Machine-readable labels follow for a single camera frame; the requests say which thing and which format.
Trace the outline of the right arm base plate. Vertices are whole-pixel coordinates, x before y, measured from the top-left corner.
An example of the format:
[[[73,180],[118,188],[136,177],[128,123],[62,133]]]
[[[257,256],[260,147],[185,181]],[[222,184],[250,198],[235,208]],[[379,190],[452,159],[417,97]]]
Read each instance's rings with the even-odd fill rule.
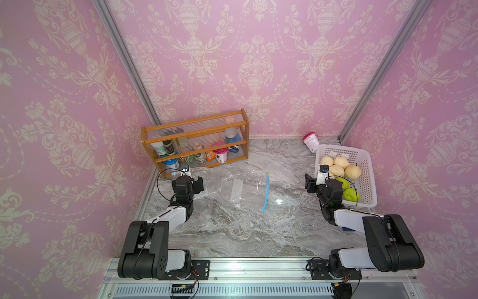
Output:
[[[312,280],[348,282],[350,280],[362,279],[360,270],[346,269],[338,265],[335,267],[334,265],[330,265],[328,260],[319,257],[308,260],[305,269],[309,272]]]

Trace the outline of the beige pear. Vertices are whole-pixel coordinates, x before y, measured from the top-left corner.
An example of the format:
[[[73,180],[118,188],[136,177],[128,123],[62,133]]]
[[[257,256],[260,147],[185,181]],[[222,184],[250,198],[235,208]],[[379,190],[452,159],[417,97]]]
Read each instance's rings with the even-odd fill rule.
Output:
[[[343,169],[348,168],[351,164],[349,163],[348,159],[342,156],[337,156],[334,158],[334,165],[339,166]]]
[[[329,167],[329,175],[330,176],[344,176],[345,171],[344,171],[343,167],[334,164],[334,165]]]
[[[327,165],[327,166],[333,166],[334,165],[334,159],[329,156],[324,156],[321,158],[319,164]]]

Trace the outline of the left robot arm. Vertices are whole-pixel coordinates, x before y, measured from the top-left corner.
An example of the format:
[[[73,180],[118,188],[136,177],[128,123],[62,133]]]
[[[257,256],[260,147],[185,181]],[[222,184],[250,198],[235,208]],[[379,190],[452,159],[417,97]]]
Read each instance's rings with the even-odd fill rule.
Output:
[[[183,175],[172,181],[172,188],[173,196],[165,211],[129,225],[118,262],[119,277],[160,280],[170,274],[186,279],[192,272],[190,251],[170,249],[169,234],[190,219],[194,196],[204,191],[204,180]]]

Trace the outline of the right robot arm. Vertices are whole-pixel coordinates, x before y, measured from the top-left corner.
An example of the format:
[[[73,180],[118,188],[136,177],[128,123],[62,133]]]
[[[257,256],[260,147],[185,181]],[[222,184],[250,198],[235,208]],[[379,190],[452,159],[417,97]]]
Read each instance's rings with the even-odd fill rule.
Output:
[[[342,183],[328,175],[313,178],[306,174],[305,190],[319,199],[326,222],[365,236],[365,247],[331,251],[327,268],[334,278],[348,279],[362,269],[398,272],[424,267],[424,254],[400,215],[378,215],[347,208],[342,203],[345,196]]]

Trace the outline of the green pear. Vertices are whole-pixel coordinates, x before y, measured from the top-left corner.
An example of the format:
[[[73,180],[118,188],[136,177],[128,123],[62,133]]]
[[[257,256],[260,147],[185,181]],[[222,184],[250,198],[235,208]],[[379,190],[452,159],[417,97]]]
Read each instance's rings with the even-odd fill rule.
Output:
[[[352,203],[358,203],[360,201],[360,194],[352,188],[348,188],[343,191],[343,199]]]
[[[342,183],[342,189],[345,191],[346,189],[350,188],[350,183],[348,182],[347,179],[341,178],[341,177],[335,177],[335,179],[339,182]]]

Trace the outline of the clear zip-top bag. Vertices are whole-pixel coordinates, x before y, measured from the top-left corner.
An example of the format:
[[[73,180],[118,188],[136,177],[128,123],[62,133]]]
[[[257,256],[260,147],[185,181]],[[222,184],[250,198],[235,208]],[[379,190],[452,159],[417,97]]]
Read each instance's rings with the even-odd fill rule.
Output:
[[[217,195],[236,208],[265,213],[270,195],[270,175],[223,178]]]
[[[206,194],[195,196],[192,204],[177,204],[175,200],[164,199],[158,191],[150,195],[144,219],[147,223],[169,223],[173,230],[184,224],[210,225],[224,223],[226,218],[234,215],[235,207],[228,203]]]

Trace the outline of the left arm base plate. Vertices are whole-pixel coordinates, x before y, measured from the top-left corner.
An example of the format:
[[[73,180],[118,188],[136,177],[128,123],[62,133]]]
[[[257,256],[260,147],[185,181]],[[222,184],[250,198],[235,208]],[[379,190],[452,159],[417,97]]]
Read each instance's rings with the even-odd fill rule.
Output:
[[[159,280],[209,280],[210,260],[193,260],[188,273],[180,270],[166,272]]]

